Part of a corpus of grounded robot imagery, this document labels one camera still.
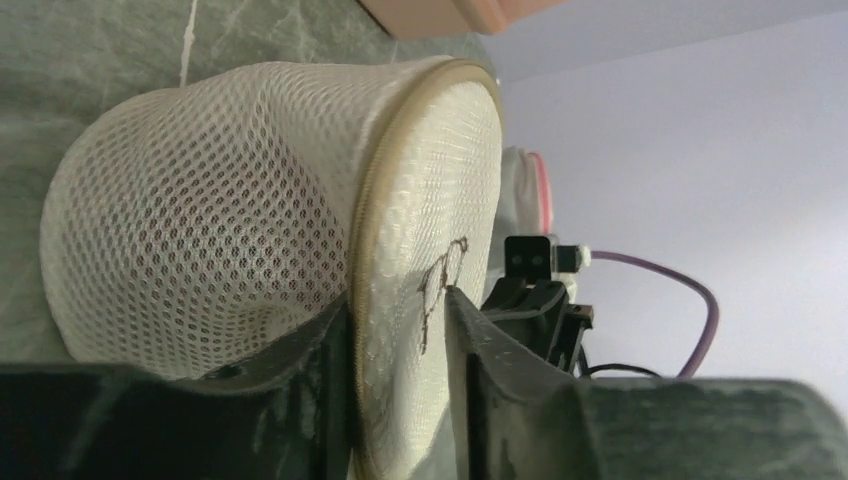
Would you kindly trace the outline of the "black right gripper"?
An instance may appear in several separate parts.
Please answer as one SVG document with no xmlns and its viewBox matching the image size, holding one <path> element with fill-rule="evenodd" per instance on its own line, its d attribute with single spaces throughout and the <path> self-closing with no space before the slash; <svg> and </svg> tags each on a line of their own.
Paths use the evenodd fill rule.
<svg viewBox="0 0 848 480">
<path fill-rule="evenodd" d="M 579 378 L 590 375 L 582 340 L 593 328 L 594 308 L 573 303 L 564 283 L 539 280 L 531 285 L 523 279 L 501 278 L 481 310 L 554 367 Z"/>
</svg>

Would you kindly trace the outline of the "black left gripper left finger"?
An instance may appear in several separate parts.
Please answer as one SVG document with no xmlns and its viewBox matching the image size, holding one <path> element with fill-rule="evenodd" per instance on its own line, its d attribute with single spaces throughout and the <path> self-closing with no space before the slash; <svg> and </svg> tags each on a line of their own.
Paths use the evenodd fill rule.
<svg viewBox="0 0 848 480">
<path fill-rule="evenodd" d="M 198 380 L 127 365 L 1 369 L 5 479 L 343 479 L 352 448 L 344 298 Z"/>
</svg>

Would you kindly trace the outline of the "beige mesh laundry bag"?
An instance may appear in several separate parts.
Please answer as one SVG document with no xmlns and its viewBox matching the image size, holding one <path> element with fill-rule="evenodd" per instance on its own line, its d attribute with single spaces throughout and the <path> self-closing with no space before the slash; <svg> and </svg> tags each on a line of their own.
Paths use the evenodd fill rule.
<svg viewBox="0 0 848 480">
<path fill-rule="evenodd" d="M 484 293 L 502 108 L 480 65 L 267 62 L 114 107 L 40 226 L 70 355 L 198 379 L 340 295 L 361 479 L 409 479 L 449 404 L 444 296 Z"/>
</svg>

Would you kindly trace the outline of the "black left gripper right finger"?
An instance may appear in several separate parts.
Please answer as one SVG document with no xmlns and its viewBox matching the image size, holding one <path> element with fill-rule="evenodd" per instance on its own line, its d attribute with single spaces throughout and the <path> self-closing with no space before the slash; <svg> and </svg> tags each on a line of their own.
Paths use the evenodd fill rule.
<svg viewBox="0 0 848 480">
<path fill-rule="evenodd" d="M 445 296 L 462 479 L 843 479 L 847 431 L 781 380 L 578 379 Z"/>
</svg>

